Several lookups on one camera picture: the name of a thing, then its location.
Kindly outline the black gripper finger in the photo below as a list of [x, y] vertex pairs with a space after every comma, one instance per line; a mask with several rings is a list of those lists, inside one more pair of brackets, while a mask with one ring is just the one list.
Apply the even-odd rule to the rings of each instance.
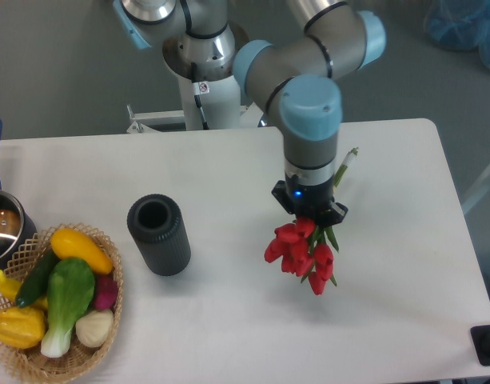
[[293, 195], [289, 193], [286, 181], [278, 180], [271, 194], [287, 214], [296, 215], [296, 201], [293, 199]]
[[328, 209], [316, 213], [315, 223], [321, 227], [335, 226], [344, 221], [347, 213], [347, 206], [339, 202], [330, 202]]

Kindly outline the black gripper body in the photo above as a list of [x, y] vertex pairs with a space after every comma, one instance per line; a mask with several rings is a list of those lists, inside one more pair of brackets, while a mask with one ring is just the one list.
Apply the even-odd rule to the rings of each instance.
[[311, 218], [330, 211], [334, 200], [333, 181], [334, 178], [330, 178], [321, 184], [306, 186], [297, 178], [287, 178], [283, 192], [284, 209], [290, 214]]

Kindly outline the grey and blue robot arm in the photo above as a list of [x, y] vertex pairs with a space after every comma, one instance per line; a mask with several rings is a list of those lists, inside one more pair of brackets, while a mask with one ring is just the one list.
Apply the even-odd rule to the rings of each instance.
[[116, 1], [114, 11], [139, 49], [158, 44], [177, 77], [188, 130], [234, 128], [241, 96], [284, 138], [285, 177], [273, 196], [297, 217], [328, 227], [347, 208], [336, 202], [337, 136], [342, 121], [336, 81], [377, 60], [381, 20], [346, 1], [291, 1], [303, 37], [284, 48], [239, 44], [225, 1]]

